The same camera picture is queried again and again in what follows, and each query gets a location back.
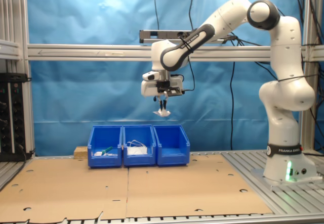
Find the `cardboard sheet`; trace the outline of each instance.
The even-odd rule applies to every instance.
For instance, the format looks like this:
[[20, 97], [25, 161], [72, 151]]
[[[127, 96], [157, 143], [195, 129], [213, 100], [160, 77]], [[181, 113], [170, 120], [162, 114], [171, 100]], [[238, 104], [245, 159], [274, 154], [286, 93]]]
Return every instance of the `cardboard sheet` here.
[[0, 192], [0, 222], [96, 219], [101, 212], [104, 219], [125, 218], [127, 184], [127, 168], [89, 169], [86, 160], [34, 160]]
[[128, 189], [127, 217], [272, 213], [221, 155], [130, 168]]

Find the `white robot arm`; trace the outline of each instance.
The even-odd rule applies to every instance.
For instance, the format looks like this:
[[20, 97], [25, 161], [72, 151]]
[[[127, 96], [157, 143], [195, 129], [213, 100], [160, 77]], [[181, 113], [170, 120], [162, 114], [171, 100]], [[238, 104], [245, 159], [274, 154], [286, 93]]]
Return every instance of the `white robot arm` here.
[[293, 17], [280, 16], [276, 6], [268, 0], [250, 3], [248, 0], [230, 0], [216, 10], [189, 37], [179, 45], [168, 40], [152, 45], [152, 71], [143, 75], [143, 96], [157, 96], [159, 116], [168, 116], [164, 95], [184, 94], [182, 78], [171, 76], [188, 63], [188, 55], [209, 40], [226, 36], [243, 23], [268, 30], [271, 36], [271, 67], [278, 81], [265, 83], [259, 91], [269, 120], [268, 160], [264, 175], [271, 181], [291, 183], [313, 181], [317, 176], [315, 165], [302, 154], [299, 128], [292, 111], [309, 109], [315, 93], [307, 83], [301, 65], [301, 32]]

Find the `blue curtain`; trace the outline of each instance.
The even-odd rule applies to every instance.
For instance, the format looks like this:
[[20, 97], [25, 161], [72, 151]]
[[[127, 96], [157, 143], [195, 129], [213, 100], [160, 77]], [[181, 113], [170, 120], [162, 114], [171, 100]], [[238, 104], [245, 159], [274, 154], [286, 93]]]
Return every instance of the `blue curtain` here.
[[[199, 27], [228, 0], [193, 0], [193, 26]], [[286, 16], [299, 17], [297, 0], [271, 0]], [[191, 30], [190, 0], [156, 0], [160, 29]], [[139, 44], [139, 30], [157, 29], [154, 0], [28, 0], [30, 43]], [[240, 38], [270, 44], [267, 31], [249, 24]], [[150, 62], [32, 61], [36, 153], [71, 155], [85, 146], [93, 125], [181, 124], [192, 151], [229, 150], [232, 62], [192, 63], [196, 89], [170, 98], [172, 114], [160, 118], [158, 104], [140, 94]], [[192, 88], [189, 67], [181, 68]], [[239, 62], [233, 79], [233, 148], [265, 149], [266, 112], [258, 92], [273, 78], [254, 62]]]

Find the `metal table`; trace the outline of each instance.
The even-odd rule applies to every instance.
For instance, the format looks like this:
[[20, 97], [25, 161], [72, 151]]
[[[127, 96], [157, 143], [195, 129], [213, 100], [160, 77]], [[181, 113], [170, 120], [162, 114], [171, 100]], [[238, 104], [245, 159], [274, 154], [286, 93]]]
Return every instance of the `metal table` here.
[[[271, 191], [255, 178], [251, 170], [264, 168], [266, 154], [263, 150], [229, 152], [192, 152], [191, 155], [221, 154], [262, 200], [273, 214], [250, 215], [215, 215], [215, 216], [171, 216], [151, 218], [126, 218], [118, 220], [64, 220], [62, 224], [97, 224], [97, 223], [321, 223], [324, 222], [324, 184], [307, 184], [291, 187], [277, 187]], [[324, 158], [309, 156], [321, 168]], [[36, 157], [35, 159], [58, 159], [65, 157]], [[0, 185], [19, 169], [22, 163], [0, 163]]]

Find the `blue plastic bin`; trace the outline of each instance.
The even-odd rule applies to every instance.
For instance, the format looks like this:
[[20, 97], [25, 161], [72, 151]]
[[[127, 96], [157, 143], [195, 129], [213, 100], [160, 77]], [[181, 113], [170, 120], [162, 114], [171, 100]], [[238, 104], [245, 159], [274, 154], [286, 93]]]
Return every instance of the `blue plastic bin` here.
[[154, 126], [159, 166], [186, 165], [190, 158], [190, 142], [181, 125]]
[[[122, 165], [122, 125], [93, 126], [88, 142], [89, 167], [120, 167]], [[113, 147], [109, 154], [116, 156], [94, 156], [108, 147]]]
[[[124, 125], [124, 165], [152, 166], [156, 164], [156, 141], [152, 125]], [[127, 142], [137, 140], [147, 147], [147, 155], [127, 155]]]

